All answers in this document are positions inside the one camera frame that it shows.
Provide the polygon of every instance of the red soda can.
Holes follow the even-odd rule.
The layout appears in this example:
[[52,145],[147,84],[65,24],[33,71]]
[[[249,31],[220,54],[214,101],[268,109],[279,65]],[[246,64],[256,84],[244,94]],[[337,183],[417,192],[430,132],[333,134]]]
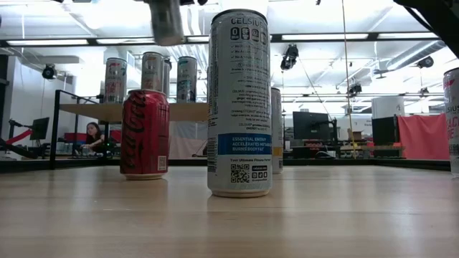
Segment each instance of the red soda can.
[[128,180],[167,173],[169,104],[163,92],[131,90],[123,103],[120,170]]

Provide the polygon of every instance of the pink curtain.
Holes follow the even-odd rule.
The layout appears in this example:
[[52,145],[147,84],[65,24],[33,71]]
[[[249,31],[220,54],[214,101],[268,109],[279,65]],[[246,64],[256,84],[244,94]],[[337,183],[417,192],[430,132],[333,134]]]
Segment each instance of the pink curtain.
[[445,114],[399,116],[400,143],[408,159],[449,160]]

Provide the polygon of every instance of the energy drink can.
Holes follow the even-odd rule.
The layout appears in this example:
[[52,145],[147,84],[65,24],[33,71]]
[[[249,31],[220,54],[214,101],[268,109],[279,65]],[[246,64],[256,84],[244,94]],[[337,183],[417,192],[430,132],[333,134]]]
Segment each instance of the energy drink can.
[[196,102],[197,73],[196,58],[179,58],[177,65],[177,103]]
[[273,119],[273,174],[282,173],[283,168],[283,130],[282,104],[280,90],[271,88],[271,117]]
[[459,68],[447,71],[443,78],[451,173],[459,178]]
[[207,185],[216,196],[264,196],[273,185],[266,18],[233,9],[212,20]]
[[128,63],[121,58],[109,58],[105,68],[104,103],[123,103],[126,97]]
[[166,99],[169,97],[169,86],[171,84],[171,60],[166,57],[164,58],[164,80],[163,80],[163,92],[166,94]]
[[156,52],[146,52],[142,56],[141,89],[163,91],[164,58]]
[[123,104],[120,170],[128,180],[162,177],[168,169],[169,104],[155,90],[131,90]]

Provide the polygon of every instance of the table surface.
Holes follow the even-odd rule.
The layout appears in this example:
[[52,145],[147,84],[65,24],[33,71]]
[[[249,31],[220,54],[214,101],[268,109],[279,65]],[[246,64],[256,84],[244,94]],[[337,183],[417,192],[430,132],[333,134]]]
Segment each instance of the table surface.
[[287,167],[258,199],[205,167],[0,174],[0,257],[459,257],[459,181],[377,166]]

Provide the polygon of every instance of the wooden shelf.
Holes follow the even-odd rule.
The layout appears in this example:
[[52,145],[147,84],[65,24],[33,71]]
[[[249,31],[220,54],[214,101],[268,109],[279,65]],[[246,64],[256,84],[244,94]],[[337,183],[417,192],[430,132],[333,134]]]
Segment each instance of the wooden shelf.
[[[208,107],[207,103],[171,103],[169,120],[205,121],[207,120]],[[123,106],[121,104],[61,104],[60,110],[116,123],[121,122]]]

